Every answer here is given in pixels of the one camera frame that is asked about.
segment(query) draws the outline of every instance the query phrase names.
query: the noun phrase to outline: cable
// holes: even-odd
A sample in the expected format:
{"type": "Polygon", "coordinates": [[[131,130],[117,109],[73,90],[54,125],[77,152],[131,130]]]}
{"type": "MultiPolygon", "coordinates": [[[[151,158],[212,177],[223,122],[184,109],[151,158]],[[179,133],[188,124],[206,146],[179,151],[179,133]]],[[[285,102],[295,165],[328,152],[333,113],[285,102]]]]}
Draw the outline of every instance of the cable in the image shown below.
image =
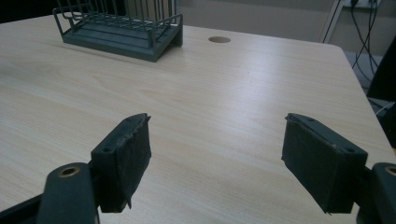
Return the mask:
{"type": "MultiPolygon", "coordinates": [[[[377,11],[377,8],[378,8],[378,3],[377,3],[377,1],[375,0],[375,9],[374,9],[374,11],[375,11],[375,16],[374,16],[374,18],[373,18],[373,22],[371,22],[371,18],[372,18],[372,14],[373,14],[373,7],[374,7],[374,1],[371,1],[371,3],[370,3],[370,17],[369,17],[369,32],[368,32],[368,34],[367,34],[367,48],[368,49],[370,49],[370,40],[371,40],[371,37],[370,37],[370,35],[371,35],[371,29],[373,28],[373,25],[374,25],[374,21],[375,21],[375,17],[376,17],[376,11],[377,11]]],[[[370,56],[370,68],[371,68],[371,70],[372,70],[372,72],[373,72],[373,74],[375,74],[375,70],[374,70],[374,68],[373,68],[373,62],[375,63],[375,65],[376,65],[376,67],[378,67],[378,64],[376,64],[376,61],[374,60],[374,58],[373,58],[373,56],[370,56]]]]}
{"type": "Polygon", "coordinates": [[[358,35],[359,35],[359,39],[361,40],[361,43],[363,44],[363,46],[361,47],[361,51],[359,52],[358,56],[356,56],[356,60],[352,66],[352,68],[355,67],[355,65],[358,63],[358,59],[361,56],[361,53],[363,52],[364,49],[366,49],[367,53],[369,54],[369,59],[370,59],[370,66],[372,68],[372,72],[373,74],[375,73],[374,71],[374,67],[373,67],[373,63],[375,64],[375,66],[378,66],[377,62],[375,61],[371,50],[370,50],[370,35],[371,35],[371,30],[373,29],[374,26],[374,22],[375,22],[375,18],[376,18],[376,13],[377,13],[377,8],[378,8],[378,3],[376,0],[371,1],[371,5],[370,5],[370,17],[369,17],[369,31],[367,33],[367,36],[365,38],[365,40],[363,41],[363,38],[361,36],[361,29],[359,28],[359,25],[356,21],[355,18],[355,14],[354,14],[354,9],[356,4],[358,3],[358,1],[352,1],[352,7],[351,7],[351,16],[352,16],[352,20],[355,24],[355,27],[358,31],[358,35]]]}
{"type": "Polygon", "coordinates": [[[395,104],[395,102],[392,102],[384,107],[382,107],[381,109],[379,109],[378,111],[376,111],[375,115],[377,116],[381,111],[383,111],[384,109],[387,109],[389,106],[393,106],[395,104]]]}
{"type": "Polygon", "coordinates": [[[359,71],[361,71],[361,74],[362,74],[369,82],[371,82],[372,80],[371,80],[370,78],[368,78],[368,77],[366,76],[366,74],[364,74],[363,70],[361,70],[361,66],[359,65],[359,62],[358,62],[358,59],[359,59],[359,58],[358,58],[358,54],[356,54],[355,57],[356,57],[356,65],[358,66],[359,71]]]}

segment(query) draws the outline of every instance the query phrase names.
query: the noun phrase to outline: gray plastic rack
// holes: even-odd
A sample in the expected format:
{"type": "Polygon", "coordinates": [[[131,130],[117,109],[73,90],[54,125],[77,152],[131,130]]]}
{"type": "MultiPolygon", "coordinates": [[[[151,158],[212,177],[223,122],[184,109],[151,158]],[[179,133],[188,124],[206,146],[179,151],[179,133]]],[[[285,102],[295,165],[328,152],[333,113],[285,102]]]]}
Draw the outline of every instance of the gray plastic rack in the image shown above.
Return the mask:
{"type": "Polygon", "coordinates": [[[53,9],[64,43],[157,62],[183,44],[176,0],[58,0],[53,9]],[[69,21],[64,32],[58,16],[69,21]]]}

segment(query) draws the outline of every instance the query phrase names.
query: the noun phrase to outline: wooden table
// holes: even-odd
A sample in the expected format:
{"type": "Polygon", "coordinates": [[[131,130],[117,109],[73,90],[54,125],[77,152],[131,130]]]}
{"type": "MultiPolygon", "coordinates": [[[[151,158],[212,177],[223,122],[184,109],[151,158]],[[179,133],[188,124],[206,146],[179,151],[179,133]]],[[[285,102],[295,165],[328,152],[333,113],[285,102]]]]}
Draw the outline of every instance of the wooden table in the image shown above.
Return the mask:
{"type": "Polygon", "coordinates": [[[103,223],[355,223],[325,215],[280,159],[289,112],[394,162],[341,49],[185,27],[157,63],[64,44],[52,17],[0,25],[0,210],[147,112],[152,158],[132,210],[103,223]],[[231,38],[212,43],[214,35],[231,38]]]}

